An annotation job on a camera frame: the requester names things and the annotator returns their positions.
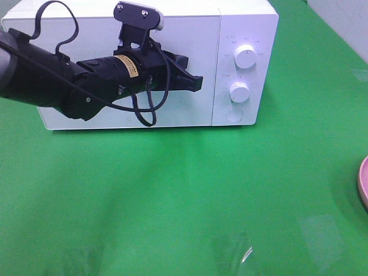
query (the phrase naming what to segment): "microwave knob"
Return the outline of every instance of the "microwave knob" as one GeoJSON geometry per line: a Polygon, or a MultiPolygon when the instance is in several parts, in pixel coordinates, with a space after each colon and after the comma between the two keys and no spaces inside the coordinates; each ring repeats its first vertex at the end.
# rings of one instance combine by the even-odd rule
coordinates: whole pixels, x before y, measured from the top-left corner
{"type": "Polygon", "coordinates": [[[242,69],[252,67],[257,60],[256,49],[250,44],[243,44],[234,52],[235,64],[242,69]]]}
{"type": "Polygon", "coordinates": [[[235,82],[230,86],[230,99],[233,102],[241,103],[248,100],[251,92],[245,82],[235,82]]]}

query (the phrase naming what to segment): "green tablecloth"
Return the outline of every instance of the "green tablecloth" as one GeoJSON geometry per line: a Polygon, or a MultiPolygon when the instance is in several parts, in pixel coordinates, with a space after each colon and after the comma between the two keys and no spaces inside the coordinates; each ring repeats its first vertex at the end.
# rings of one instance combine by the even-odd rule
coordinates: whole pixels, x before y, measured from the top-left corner
{"type": "Polygon", "coordinates": [[[0,275],[367,275],[368,66],[272,3],[254,126],[51,132],[0,100],[0,275]]]}

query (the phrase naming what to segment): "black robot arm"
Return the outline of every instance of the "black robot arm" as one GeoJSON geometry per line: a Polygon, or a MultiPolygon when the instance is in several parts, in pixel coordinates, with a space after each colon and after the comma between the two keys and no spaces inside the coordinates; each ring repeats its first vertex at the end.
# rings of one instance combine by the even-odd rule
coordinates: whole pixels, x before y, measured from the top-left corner
{"type": "Polygon", "coordinates": [[[57,45],[55,54],[31,44],[30,40],[40,33],[42,12],[54,2],[61,3],[48,1],[38,10],[33,36],[15,29],[0,31],[0,97],[53,107],[68,118],[84,120],[109,106],[134,112],[142,124],[150,127],[156,123],[155,112],[164,104],[169,90],[201,89],[203,78],[185,71],[188,57],[162,51],[161,45],[150,38],[150,31],[162,29],[163,22],[162,15],[150,7],[127,2],[116,5],[114,17],[122,22],[122,28],[114,56],[73,63],[62,54],[59,47],[78,34],[73,15],[76,31],[57,45]],[[165,91],[156,106],[153,90],[165,91]],[[150,105],[145,109],[138,107],[136,97],[143,91],[150,105]],[[113,104],[124,97],[132,97],[132,108],[113,104]],[[152,122],[141,115],[144,112],[152,113],[152,122]]]}

